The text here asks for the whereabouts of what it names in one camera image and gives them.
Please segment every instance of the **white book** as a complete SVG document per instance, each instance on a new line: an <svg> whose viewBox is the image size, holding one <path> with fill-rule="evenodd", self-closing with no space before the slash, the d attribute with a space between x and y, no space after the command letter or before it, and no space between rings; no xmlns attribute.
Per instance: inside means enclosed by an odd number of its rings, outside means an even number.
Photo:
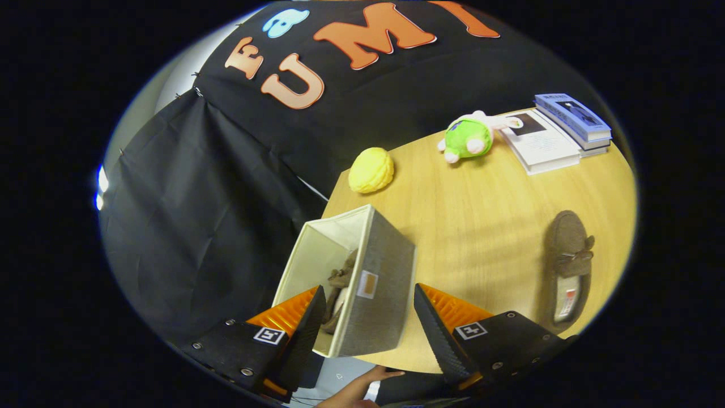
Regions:
<svg viewBox="0 0 725 408"><path fill-rule="evenodd" d="M535 109L505 116L523 124L500 132L529 176L579 164L576 142Z"/></svg>

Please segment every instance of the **orange letter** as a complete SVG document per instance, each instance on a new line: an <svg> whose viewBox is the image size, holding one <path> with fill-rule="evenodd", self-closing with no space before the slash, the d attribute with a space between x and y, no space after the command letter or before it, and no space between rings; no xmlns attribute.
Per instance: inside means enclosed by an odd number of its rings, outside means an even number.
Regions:
<svg viewBox="0 0 725 408"><path fill-rule="evenodd" d="M469 34L476 37L499 38L501 35L496 31L486 27L471 13L467 12L463 6L455 1L429 1L429 3L438 4L448 10L452 15L456 16L463 24Z"/></svg>
<svg viewBox="0 0 725 408"><path fill-rule="evenodd" d="M272 74L262 84L262 93L270 94L292 109L305 109L312 106L322 96L325 84L322 78L299 61L299 55L288 55L279 65L280 71L291 71L307 83L307 92L298 94L279 81L279 75Z"/></svg>
<svg viewBox="0 0 725 408"><path fill-rule="evenodd" d="M249 58L250 56L259 52L259 49L257 49L257 47L253 45L247 45L251 42L252 37L244 37L239 40L239 44L234 47L234 51L232 51L231 55L229 55L229 58L227 58L227 62L224 64L224 68L232 66L245 73L246 79L254 78L255 73L257 73L257 70L260 69L260 65L265 58L261 55L257 58Z"/></svg>
<svg viewBox="0 0 725 408"><path fill-rule="evenodd" d="M335 22L322 27L313 36L317 41L330 41L347 54L352 60L350 67L353 70L361 70L378 60L375 52L365 52L360 45L392 54L393 44L389 33L398 39L400 48L413 48L436 40L436 36L421 30L400 14L393 3L367 6L362 14L365 15L367 27Z"/></svg>

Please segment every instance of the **yellow ball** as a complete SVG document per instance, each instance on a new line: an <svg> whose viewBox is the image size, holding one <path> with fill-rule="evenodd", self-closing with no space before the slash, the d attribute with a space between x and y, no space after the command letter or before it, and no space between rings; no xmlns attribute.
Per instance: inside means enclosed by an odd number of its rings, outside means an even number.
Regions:
<svg viewBox="0 0 725 408"><path fill-rule="evenodd" d="M390 154L380 147L371 147L357 156L347 181L352 191L369 193L388 185L394 172Z"/></svg>

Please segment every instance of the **wooden table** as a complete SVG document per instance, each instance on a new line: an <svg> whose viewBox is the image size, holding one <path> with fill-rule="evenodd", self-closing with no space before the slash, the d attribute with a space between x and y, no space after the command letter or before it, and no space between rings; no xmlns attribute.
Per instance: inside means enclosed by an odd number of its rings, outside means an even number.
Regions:
<svg viewBox="0 0 725 408"><path fill-rule="evenodd" d="M484 157L455 165L436 148L443 136L392 150L395 177L378 192L353 192L349 170L342 172L323 218L372 204L418 246L415 282L493 314L516 310L539 322L544 232L559 211L572 210L596 238L589 299L560 337L580 333L612 295L634 239L637 188L619 149L612 144L578 165L528 176L499 134ZM441 372L410 302L400 346L358 359Z"/></svg>

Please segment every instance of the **orange gripper pad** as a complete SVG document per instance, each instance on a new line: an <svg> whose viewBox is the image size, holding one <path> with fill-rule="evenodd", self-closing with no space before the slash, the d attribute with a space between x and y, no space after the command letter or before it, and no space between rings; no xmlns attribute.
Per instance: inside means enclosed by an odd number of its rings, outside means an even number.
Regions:
<svg viewBox="0 0 725 408"><path fill-rule="evenodd" d="M448 293L433 289L428 285L418 283L426 293L438 316L446 325L451 335L458 326L469 325L479 320L488 319L493 313L474 306L467 301L456 298Z"/></svg>
<svg viewBox="0 0 725 408"><path fill-rule="evenodd" d="M318 286L315 286L306 292L302 292L271 309L263 311L246 322L251 325L284 330L291 338L318 288Z"/></svg>

